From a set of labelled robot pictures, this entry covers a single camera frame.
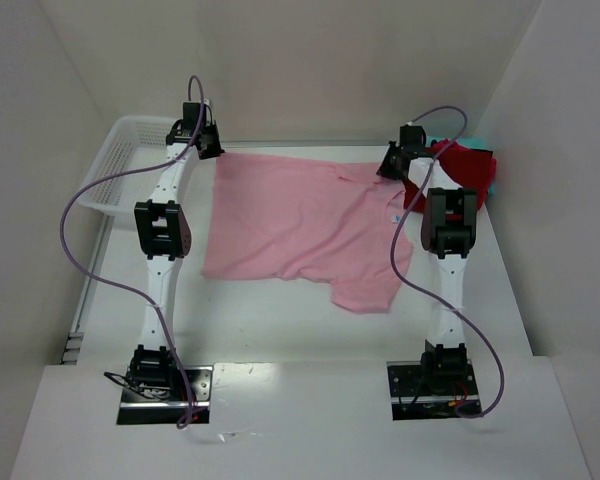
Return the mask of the pink t shirt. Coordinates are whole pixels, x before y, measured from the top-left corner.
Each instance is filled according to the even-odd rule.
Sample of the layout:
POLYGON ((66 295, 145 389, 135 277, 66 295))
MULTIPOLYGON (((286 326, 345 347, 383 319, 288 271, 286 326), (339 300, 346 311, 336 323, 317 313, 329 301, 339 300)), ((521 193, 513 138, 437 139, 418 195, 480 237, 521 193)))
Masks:
POLYGON ((402 183, 373 163, 232 153, 216 162, 202 273, 218 280, 324 283, 334 305, 386 313, 413 245, 393 237, 402 183))

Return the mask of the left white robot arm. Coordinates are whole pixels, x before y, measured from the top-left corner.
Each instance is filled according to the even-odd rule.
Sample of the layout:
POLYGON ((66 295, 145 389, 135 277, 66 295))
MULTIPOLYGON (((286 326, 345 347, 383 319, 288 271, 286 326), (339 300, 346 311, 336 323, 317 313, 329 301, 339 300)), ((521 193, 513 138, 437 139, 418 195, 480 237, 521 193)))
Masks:
POLYGON ((148 301, 129 373, 134 384, 159 388, 169 398, 187 397, 188 377, 175 359, 173 310, 176 283, 192 234, 181 203, 200 160, 221 155, 210 102, 188 101, 166 136, 168 166, 155 189, 134 207, 134 219, 148 269, 148 301))

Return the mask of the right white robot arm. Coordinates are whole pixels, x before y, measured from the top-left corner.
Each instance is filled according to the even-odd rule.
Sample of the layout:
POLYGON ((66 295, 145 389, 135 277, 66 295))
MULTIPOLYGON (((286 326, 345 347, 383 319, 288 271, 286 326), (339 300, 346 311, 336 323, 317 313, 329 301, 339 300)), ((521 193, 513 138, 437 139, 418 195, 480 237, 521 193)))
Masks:
POLYGON ((425 350, 408 395, 446 395, 469 370, 462 319, 464 271, 476 240, 477 193, 454 181, 426 152, 422 127, 406 124, 391 141, 377 174, 410 180, 423 190, 421 245, 433 267, 431 321, 425 350))

